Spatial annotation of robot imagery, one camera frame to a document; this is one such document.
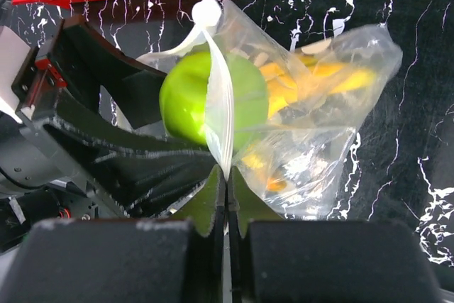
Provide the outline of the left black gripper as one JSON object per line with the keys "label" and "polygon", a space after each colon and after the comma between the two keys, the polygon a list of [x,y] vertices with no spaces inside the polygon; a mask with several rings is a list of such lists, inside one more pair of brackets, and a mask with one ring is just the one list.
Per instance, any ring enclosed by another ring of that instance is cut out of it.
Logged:
{"label": "left black gripper", "polygon": [[64,177],[50,159],[51,142],[42,130],[48,118],[101,118],[104,87],[132,128],[161,120],[159,92],[164,72],[125,56],[83,16],[63,19],[53,39],[33,48],[10,86],[18,103],[11,124],[10,175],[16,182],[50,182]]}

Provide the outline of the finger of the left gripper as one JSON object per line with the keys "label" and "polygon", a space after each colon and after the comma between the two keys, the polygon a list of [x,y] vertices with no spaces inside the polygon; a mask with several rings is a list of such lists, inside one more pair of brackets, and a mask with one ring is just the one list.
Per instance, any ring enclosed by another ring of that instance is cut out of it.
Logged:
{"label": "finger of the left gripper", "polygon": [[169,138],[139,136],[101,118],[48,118],[50,159],[114,216],[152,216],[189,194],[215,162],[204,148]]}

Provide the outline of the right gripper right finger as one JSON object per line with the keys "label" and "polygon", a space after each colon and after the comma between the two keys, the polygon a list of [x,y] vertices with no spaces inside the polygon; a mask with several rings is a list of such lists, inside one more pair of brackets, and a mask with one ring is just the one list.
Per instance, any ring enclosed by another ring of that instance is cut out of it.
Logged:
{"label": "right gripper right finger", "polygon": [[248,285],[247,272],[250,268],[246,246],[248,225],[252,221],[281,221],[283,218],[249,188],[236,166],[232,167],[226,183],[226,218],[229,227],[232,300],[242,302],[243,287]]}

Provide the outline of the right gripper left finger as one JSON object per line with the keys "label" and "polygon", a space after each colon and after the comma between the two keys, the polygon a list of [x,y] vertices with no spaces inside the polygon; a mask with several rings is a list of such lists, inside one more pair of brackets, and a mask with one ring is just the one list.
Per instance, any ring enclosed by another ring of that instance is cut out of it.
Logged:
{"label": "right gripper left finger", "polygon": [[173,215],[191,223],[184,275],[183,302],[223,299],[223,240],[226,182],[216,165],[198,192]]}

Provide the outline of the polka dot zip bag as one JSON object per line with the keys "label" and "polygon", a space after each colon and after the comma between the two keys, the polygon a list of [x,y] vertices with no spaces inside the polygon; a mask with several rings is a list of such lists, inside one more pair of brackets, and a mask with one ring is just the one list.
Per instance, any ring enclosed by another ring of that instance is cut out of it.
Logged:
{"label": "polka dot zip bag", "polygon": [[176,47],[139,61],[167,74],[166,131],[238,169],[278,214],[319,220],[335,208],[343,163],[399,70],[402,50],[368,24],[288,51],[230,0],[201,0]]}

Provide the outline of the yellow toy banana bunch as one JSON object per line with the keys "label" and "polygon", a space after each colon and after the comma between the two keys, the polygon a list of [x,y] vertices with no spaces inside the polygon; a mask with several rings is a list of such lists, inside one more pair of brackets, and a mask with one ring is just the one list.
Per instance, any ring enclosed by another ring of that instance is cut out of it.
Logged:
{"label": "yellow toy banana bunch", "polygon": [[234,85],[236,165],[261,195],[331,186],[386,82],[362,63],[302,60],[297,75],[268,63]]}

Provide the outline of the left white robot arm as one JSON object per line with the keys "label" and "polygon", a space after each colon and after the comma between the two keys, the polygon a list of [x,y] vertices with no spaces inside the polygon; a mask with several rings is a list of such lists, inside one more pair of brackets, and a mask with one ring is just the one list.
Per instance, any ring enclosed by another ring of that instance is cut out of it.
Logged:
{"label": "left white robot arm", "polygon": [[1,248],[37,219],[74,215],[75,199],[114,218],[164,212],[214,166],[167,137],[165,74],[124,55],[80,15],[31,47],[1,28]]}

